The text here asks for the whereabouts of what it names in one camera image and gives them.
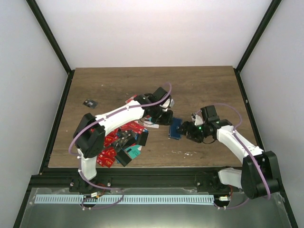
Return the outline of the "blue leather card holder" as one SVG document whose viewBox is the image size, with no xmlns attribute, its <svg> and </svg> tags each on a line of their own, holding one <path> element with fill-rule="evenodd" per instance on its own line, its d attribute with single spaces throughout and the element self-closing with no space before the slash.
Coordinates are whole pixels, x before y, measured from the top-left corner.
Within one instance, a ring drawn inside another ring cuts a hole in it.
<svg viewBox="0 0 304 228">
<path fill-rule="evenodd" d="M 172 123 L 169 127 L 169 138 L 179 140 L 181 139 L 181 134 L 178 133 L 179 127 L 182 125 L 182 119 L 181 118 L 172 118 Z"/>
</svg>

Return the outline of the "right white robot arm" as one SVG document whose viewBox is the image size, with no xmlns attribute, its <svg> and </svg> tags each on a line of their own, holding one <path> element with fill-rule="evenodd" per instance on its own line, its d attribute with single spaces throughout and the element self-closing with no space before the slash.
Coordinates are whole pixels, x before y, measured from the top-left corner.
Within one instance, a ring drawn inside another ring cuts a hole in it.
<svg viewBox="0 0 304 228">
<path fill-rule="evenodd" d="M 194 114 L 192 121 L 176 126 L 180 135 L 196 143 L 203 143 L 212 137 L 225 145 L 241 162 L 241 169 L 224 168 L 211 179 L 212 188 L 223 191 L 228 185 L 241 189 L 250 199 L 270 198 L 271 194 L 283 188 L 277 156 L 255 146 L 227 119 L 220 119 L 214 105 L 201 108 L 201 114 Z"/>
</svg>

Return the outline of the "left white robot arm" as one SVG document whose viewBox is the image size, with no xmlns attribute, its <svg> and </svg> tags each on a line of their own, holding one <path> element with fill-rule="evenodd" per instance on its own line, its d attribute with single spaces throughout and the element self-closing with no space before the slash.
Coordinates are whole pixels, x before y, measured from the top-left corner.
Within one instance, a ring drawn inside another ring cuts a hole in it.
<svg viewBox="0 0 304 228">
<path fill-rule="evenodd" d="M 98 154 L 104 148 L 105 137 L 113 130 L 145 117 L 150 117 L 152 123 L 171 125 L 174 105 L 171 88 L 166 91 L 159 87 L 152 94 L 142 94 L 134 97 L 125 105 L 105 114 L 93 116 L 87 113 L 80 121 L 68 152 L 80 160 L 78 168 L 82 177 L 80 186 L 87 192 L 97 186 L 96 161 Z"/>
</svg>

